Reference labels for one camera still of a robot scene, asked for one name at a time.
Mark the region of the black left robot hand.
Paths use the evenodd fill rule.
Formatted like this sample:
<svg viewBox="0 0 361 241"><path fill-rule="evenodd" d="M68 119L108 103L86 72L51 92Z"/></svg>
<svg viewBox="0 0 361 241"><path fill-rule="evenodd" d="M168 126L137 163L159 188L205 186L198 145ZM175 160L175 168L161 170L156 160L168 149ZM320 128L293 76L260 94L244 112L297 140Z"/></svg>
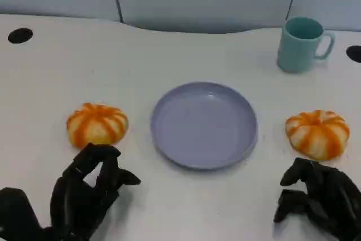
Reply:
<svg viewBox="0 0 361 241"><path fill-rule="evenodd" d="M141 183L118 166L120 155L111 145L89 143L58 178L50 215L61 240L89 240L118 198L119 188Z"/></svg>

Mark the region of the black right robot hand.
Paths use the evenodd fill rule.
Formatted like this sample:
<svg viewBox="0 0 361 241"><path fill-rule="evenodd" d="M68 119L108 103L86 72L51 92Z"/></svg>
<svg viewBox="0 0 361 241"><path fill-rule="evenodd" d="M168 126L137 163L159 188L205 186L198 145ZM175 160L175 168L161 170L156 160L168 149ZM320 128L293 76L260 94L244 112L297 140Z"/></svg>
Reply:
<svg viewBox="0 0 361 241"><path fill-rule="evenodd" d="M360 240L360 190L344 172L298 157L280 185L286 187L297 181L302 181L307 191L284 189L274 223L283 222L289 214L301 214L338 240Z"/></svg>

